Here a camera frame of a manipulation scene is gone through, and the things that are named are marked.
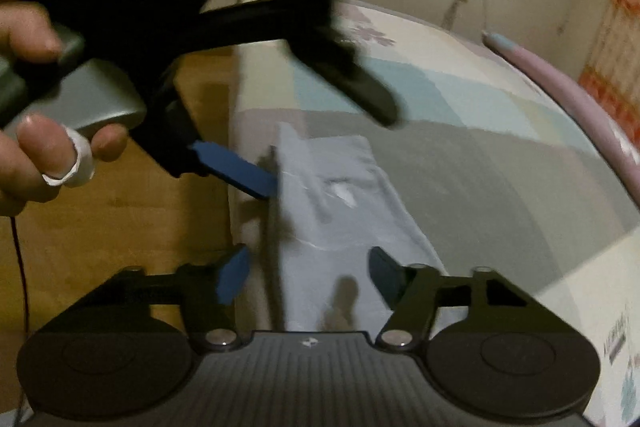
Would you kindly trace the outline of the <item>person's left hand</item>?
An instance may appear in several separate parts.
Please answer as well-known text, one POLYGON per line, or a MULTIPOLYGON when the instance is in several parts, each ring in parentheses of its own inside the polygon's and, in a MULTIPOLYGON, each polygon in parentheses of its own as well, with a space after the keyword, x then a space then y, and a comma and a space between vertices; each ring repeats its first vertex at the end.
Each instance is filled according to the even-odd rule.
MULTIPOLYGON (((58 60, 61 52, 46 10, 24 2, 1 6, 2 56, 43 63, 58 60)), ((76 158, 63 126, 37 113, 23 118, 14 139, 1 137, 1 215, 15 217, 30 202, 54 200, 60 189, 44 178, 63 178, 76 158)))

